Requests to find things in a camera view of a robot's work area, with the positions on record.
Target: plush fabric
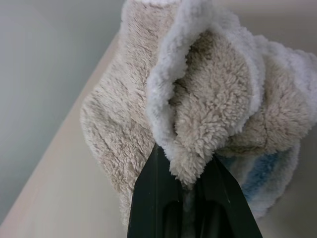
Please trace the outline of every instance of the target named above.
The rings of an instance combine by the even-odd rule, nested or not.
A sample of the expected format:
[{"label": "plush fabric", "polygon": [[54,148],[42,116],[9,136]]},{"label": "plush fabric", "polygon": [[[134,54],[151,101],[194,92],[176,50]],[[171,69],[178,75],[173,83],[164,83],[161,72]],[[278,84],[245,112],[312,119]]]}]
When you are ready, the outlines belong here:
[{"label": "plush fabric", "polygon": [[125,225],[154,142],[186,189],[216,152],[258,218],[290,181],[316,100],[314,55],[254,37],[210,0],[127,0],[81,123]]}]

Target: white wall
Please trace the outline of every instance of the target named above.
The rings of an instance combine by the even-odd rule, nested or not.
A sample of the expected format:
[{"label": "white wall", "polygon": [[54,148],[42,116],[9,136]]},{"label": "white wall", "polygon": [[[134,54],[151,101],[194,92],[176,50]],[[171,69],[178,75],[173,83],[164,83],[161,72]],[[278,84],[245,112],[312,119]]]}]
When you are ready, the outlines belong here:
[{"label": "white wall", "polygon": [[122,3],[0,0],[0,223],[118,30]]}]

